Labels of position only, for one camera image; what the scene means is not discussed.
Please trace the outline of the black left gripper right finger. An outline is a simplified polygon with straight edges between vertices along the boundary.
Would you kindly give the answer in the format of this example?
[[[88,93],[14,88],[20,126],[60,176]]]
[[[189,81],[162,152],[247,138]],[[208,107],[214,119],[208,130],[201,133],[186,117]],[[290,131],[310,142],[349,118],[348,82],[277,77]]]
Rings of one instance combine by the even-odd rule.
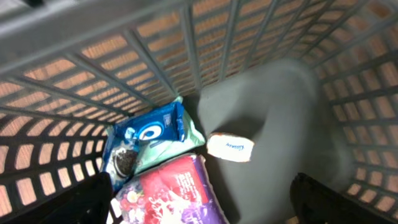
[[[290,201],[299,224],[394,223],[304,173],[294,177],[290,185]]]

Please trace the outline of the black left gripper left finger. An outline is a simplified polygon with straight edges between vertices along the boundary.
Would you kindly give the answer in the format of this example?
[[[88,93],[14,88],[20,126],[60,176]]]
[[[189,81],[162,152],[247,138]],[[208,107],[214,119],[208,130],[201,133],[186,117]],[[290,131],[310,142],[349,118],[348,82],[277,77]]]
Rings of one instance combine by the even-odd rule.
[[[105,224],[113,188],[110,176],[101,172],[48,202],[18,214],[6,224]]]

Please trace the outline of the blue Oreo cookie pack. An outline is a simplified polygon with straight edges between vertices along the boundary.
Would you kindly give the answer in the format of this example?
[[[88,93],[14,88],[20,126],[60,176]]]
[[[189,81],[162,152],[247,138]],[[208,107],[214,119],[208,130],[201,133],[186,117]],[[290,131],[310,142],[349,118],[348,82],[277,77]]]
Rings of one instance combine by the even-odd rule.
[[[108,129],[101,170],[109,174],[115,192],[133,176],[138,155],[142,151],[140,144],[184,141],[183,114],[183,105],[174,101]]]

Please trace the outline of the mint green snack pack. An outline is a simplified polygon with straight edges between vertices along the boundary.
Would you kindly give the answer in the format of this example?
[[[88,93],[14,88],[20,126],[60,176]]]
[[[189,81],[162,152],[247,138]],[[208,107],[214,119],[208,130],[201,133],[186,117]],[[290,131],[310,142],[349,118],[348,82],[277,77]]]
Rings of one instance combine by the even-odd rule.
[[[174,101],[178,101],[183,105],[183,98],[181,96],[177,97],[172,102]],[[196,129],[195,123],[185,109],[183,114],[183,124],[185,130],[185,139],[183,142],[151,141],[148,143],[140,144],[142,151],[138,155],[133,175],[138,174],[177,155],[188,152],[193,148],[204,145],[205,138]]]

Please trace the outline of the small orange tissue packet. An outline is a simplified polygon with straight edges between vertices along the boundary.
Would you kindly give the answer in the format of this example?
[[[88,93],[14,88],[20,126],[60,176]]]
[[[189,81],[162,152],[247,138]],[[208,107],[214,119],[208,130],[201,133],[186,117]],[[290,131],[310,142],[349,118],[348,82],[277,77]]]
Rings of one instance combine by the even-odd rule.
[[[254,141],[230,133],[211,133],[206,148],[208,154],[233,162],[249,162],[251,160]]]

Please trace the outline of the red purple tissue pack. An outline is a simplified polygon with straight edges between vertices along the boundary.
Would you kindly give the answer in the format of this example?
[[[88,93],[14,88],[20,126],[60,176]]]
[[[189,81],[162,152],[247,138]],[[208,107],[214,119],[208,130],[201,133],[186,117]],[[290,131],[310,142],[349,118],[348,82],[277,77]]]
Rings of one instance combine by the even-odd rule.
[[[126,223],[227,224],[205,158],[183,154],[127,182],[116,195]]]

